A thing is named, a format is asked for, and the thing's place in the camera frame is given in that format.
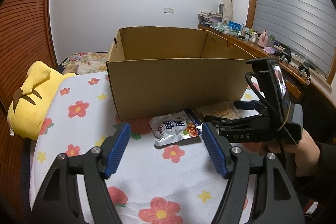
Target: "window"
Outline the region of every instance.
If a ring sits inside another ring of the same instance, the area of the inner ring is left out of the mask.
[[[253,28],[308,58],[326,75],[336,46],[336,10],[331,0],[256,0]]]

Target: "pikachu plush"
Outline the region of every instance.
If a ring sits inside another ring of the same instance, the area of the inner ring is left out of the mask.
[[[15,134],[37,140],[58,86],[71,76],[75,74],[61,75],[41,61],[31,65],[26,81],[15,92],[8,110],[9,123]]]

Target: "snack package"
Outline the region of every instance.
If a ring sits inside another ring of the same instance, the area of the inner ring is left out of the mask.
[[[202,106],[197,109],[197,112],[203,116],[202,119],[204,119],[206,115],[227,118],[230,120],[241,118],[238,109],[236,109],[236,107],[230,101],[225,101],[210,106]]]
[[[176,114],[154,117],[150,120],[156,146],[177,143],[180,140],[197,137],[202,132],[202,123],[190,109]]]

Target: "blue gripper pad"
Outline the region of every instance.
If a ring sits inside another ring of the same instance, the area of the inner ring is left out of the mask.
[[[128,123],[123,124],[123,127],[119,128],[112,137],[117,139],[115,140],[107,156],[107,163],[104,174],[108,178],[118,169],[121,158],[131,137],[131,126]]]
[[[208,150],[210,155],[211,161],[217,173],[221,174],[222,177],[227,178],[229,176],[229,171],[227,170],[226,164],[231,163],[231,159],[226,159],[222,149],[217,143],[217,138],[224,138],[220,137],[219,135],[214,136],[209,128],[209,126],[204,123],[202,127],[202,139],[204,144]]]

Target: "metal screw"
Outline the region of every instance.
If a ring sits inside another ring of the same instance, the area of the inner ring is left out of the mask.
[[[274,153],[268,153],[267,158],[269,158],[270,160],[274,160],[276,158],[276,156],[275,156]]]
[[[58,160],[64,160],[65,157],[66,157],[66,155],[65,155],[64,153],[61,153],[61,154],[58,154],[58,155],[57,155],[57,159],[58,159]]]
[[[100,147],[95,146],[94,148],[91,149],[91,152],[92,152],[93,154],[98,154],[98,153],[100,152]]]
[[[241,148],[238,146],[232,148],[232,152],[235,154],[239,154],[241,151],[242,151]]]

